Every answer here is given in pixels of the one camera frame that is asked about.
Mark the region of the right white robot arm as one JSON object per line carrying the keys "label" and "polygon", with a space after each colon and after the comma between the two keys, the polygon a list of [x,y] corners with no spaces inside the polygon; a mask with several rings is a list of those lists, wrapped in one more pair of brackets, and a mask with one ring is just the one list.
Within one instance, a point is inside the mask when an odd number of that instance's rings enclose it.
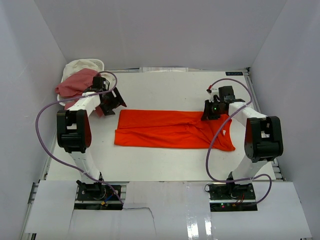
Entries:
{"label": "right white robot arm", "polygon": [[258,172],[262,167],[283,154],[281,121],[277,116],[266,116],[257,112],[249,103],[236,98],[231,85],[218,89],[210,85],[207,92],[210,98],[205,101],[201,119],[218,120],[223,114],[227,115],[214,134],[213,143],[232,118],[236,118],[245,127],[244,157],[219,185],[225,195],[236,200],[244,197],[249,192],[252,181],[261,177]]}

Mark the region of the pink t-shirt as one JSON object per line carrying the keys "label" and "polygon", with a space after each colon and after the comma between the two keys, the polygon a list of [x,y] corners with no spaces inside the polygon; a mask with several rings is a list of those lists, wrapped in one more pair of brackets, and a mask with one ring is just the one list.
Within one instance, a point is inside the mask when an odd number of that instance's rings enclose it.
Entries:
{"label": "pink t-shirt", "polygon": [[97,75],[97,71],[84,68],[69,76],[55,88],[55,93],[64,99],[81,96],[82,93],[92,86],[93,77]]}

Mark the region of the orange t-shirt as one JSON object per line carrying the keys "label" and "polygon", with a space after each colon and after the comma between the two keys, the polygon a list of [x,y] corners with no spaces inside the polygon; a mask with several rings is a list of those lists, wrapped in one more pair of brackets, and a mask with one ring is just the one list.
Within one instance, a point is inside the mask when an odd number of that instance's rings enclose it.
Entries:
{"label": "orange t-shirt", "polygon": [[202,121],[200,111],[140,110],[120,111],[114,144],[122,147],[207,149],[235,151],[230,136],[231,121],[215,142],[213,137],[227,119]]}

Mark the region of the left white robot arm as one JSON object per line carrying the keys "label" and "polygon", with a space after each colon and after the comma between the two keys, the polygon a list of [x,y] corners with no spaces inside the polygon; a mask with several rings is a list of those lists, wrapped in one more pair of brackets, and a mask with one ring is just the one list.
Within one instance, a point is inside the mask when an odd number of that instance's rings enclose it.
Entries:
{"label": "left white robot arm", "polygon": [[84,90],[82,98],[66,110],[57,112],[57,143],[74,160],[75,166],[82,170],[77,184],[84,194],[95,200],[103,199],[107,188],[101,183],[102,173],[96,167],[89,147],[92,132],[89,116],[98,107],[104,116],[114,115],[114,109],[127,107],[116,86],[110,88],[110,81],[99,72],[92,84]]}

